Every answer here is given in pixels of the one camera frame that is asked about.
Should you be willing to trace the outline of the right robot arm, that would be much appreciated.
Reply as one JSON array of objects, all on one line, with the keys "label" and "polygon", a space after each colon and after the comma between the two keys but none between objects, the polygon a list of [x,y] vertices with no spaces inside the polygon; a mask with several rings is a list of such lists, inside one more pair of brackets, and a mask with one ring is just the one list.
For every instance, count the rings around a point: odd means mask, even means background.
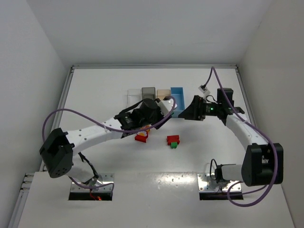
[{"label": "right robot arm", "polygon": [[191,104],[178,117],[185,120],[203,121],[206,116],[216,116],[231,130],[245,149],[241,165],[221,164],[215,168],[215,181],[241,181],[247,186],[281,184],[284,178],[284,149],[281,144],[270,143],[247,124],[245,112],[234,106],[233,90],[217,90],[216,103],[194,96]]}]

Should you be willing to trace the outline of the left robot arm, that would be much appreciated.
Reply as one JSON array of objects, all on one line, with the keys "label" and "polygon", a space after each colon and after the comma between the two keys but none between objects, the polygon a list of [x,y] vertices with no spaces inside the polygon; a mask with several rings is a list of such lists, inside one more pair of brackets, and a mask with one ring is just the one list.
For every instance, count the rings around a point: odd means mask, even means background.
[{"label": "left robot arm", "polygon": [[174,101],[145,98],[120,111],[114,117],[99,123],[81,115],[94,125],[72,131],[54,129],[43,136],[39,154],[51,178],[68,176],[79,186],[96,188],[99,173],[82,154],[84,150],[109,140],[123,139],[142,129],[160,128],[171,115]]}]

